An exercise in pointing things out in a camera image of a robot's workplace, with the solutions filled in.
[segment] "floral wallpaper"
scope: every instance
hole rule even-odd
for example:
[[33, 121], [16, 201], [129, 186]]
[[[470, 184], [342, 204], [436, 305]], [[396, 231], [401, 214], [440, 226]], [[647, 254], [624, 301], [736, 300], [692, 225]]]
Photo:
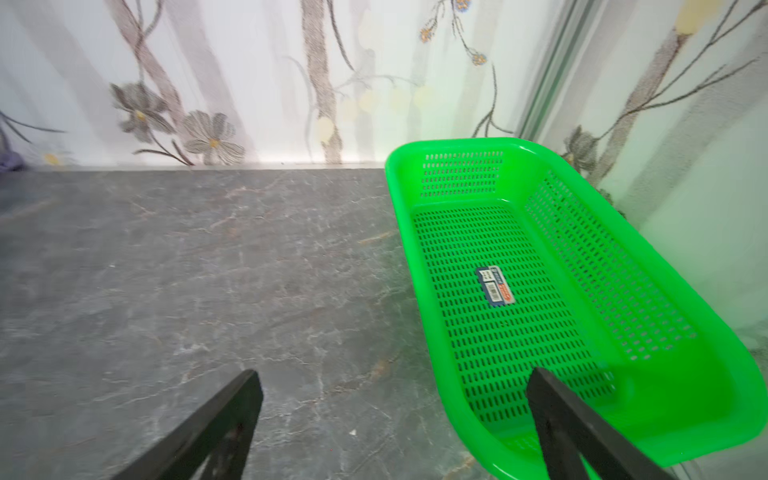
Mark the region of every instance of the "floral wallpaper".
[[0, 164], [382, 163], [514, 135], [562, 5], [8, 0]]
[[765, 0], [611, 2], [538, 139], [670, 261], [764, 371], [767, 52]]

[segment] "barcode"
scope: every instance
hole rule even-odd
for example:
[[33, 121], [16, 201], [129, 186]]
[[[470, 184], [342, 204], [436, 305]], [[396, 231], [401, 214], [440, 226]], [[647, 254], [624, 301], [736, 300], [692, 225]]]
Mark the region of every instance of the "barcode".
[[502, 295], [498, 292], [498, 288], [494, 282], [487, 282], [485, 288], [488, 290], [488, 295], [491, 297], [492, 302], [503, 301]]

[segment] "marble surface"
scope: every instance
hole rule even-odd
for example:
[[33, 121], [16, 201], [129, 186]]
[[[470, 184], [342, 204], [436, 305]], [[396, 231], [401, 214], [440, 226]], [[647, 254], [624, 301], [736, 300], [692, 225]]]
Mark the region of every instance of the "marble surface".
[[380, 170], [0, 177], [0, 478], [110, 478], [240, 370], [244, 478], [489, 478]]

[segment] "label sticker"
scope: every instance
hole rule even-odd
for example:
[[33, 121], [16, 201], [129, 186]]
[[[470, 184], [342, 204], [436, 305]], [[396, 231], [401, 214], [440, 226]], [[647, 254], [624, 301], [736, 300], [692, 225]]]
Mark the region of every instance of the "label sticker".
[[481, 266], [475, 272], [485, 292], [485, 299], [491, 306], [510, 305], [515, 302], [515, 296], [512, 295], [501, 268], [497, 265]]

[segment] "basket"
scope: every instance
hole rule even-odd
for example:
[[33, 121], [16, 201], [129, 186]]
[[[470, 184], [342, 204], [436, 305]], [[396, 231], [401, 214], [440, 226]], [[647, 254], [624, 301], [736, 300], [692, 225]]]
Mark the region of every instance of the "basket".
[[535, 366], [662, 466], [766, 424], [733, 331], [554, 152], [417, 142], [386, 176], [442, 403], [493, 475], [547, 478], [524, 394]]

